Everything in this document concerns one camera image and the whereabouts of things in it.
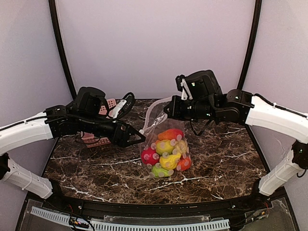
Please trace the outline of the red toy food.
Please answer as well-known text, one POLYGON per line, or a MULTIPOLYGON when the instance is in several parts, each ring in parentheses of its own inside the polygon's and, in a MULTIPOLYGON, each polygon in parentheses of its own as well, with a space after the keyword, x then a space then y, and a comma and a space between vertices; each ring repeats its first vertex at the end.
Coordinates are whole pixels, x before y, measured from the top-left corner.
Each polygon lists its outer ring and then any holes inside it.
POLYGON ((143 150, 141 152, 141 160, 145 165, 155 165, 159 162, 159 154, 155 149, 148 148, 147 150, 143 150))

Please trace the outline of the clear zip top bag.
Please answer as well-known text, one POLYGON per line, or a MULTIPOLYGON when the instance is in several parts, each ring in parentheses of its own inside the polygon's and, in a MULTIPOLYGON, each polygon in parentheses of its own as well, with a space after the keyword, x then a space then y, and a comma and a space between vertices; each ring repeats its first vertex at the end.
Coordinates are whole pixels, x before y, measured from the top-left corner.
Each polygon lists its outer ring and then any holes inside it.
POLYGON ((167 178, 192 166, 183 121, 168 118, 164 107, 171 97, 153 102, 146 111, 140 133, 145 142, 139 145, 141 161, 153 178, 167 178))

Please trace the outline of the light green toy lettuce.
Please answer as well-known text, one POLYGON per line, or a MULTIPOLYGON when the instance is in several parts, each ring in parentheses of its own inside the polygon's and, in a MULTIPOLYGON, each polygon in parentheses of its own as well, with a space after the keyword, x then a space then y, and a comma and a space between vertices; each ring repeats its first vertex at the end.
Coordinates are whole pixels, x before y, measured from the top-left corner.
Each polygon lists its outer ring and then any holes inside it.
POLYGON ((150 175, 155 178, 164 178, 169 176, 168 170, 156 166, 152 167, 150 175))

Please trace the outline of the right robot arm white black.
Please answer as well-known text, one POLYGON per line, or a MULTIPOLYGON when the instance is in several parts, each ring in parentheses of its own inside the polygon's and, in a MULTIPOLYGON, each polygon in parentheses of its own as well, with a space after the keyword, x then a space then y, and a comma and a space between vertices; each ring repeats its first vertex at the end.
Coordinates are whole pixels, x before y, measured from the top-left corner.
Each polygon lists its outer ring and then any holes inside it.
POLYGON ((168 118, 232 122, 267 128, 295 139, 286 157, 267 175, 257 180, 255 192, 270 196, 299 172, 308 168, 308 115, 268 101, 260 94, 240 89, 222 93, 211 70, 176 77, 180 96, 164 107, 168 118))

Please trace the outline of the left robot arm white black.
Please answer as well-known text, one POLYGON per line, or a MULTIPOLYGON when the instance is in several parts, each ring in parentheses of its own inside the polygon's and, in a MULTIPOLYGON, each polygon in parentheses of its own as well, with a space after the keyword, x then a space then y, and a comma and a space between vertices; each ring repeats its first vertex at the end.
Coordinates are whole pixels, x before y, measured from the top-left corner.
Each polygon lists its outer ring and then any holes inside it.
POLYGON ((115 107, 109 107, 105 93, 94 87, 81 87, 68 105, 45 109, 33 117, 1 127, 0 179, 48 199, 61 193, 53 180, 42 178, 13 161, 8 152, 37 141, 51 140, 79 132, 96 138, 107 138, 119 147, 129 147, 145 141, 131 125, 121 121, 135 103, 129 92, 115 107))

